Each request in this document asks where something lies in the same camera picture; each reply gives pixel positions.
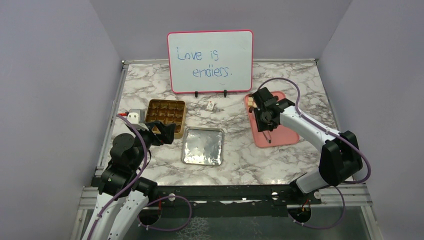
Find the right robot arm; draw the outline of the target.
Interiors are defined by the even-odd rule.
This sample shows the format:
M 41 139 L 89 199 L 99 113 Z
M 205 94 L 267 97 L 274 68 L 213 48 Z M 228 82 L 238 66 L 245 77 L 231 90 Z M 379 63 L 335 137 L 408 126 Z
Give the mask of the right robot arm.
M 320 153 L 319 166 L 289 184 L 288 196 L 292 202 L 300 204 L 317 189 L 336 187 L 363 168 L 357 138 L 351 131 L 338 132 L 325 126 L 287 98 L 278 100 L 266 87 L 251 97 L 256 104 L 252 111 L 259 132 L 271 132 L 284 126 L 298 133 Z

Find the pink silicone tongs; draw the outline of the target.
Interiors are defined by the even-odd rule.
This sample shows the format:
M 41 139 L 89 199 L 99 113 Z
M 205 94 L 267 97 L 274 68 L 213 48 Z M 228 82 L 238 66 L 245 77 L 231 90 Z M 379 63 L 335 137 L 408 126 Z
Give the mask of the pink silicone tongs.
M 264 138 L 265 138 L 265 140 L 268 144 L 272 143 L 272 136 L 271 136 L 271 132 L 269 130 L 263 131 L 262 135 L 264 136 Z

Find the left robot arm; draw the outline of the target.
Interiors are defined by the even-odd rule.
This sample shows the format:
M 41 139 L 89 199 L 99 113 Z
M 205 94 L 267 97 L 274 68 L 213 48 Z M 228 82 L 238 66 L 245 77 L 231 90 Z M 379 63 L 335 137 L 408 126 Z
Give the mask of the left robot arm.
M 150 147 L 172 144 L 177 125 L 124 122 L 131 132 L 112 142 L 84 240 L 122 240 L 140 211 L 157 200 L 158 184 L 141 174 L 148 166 Z

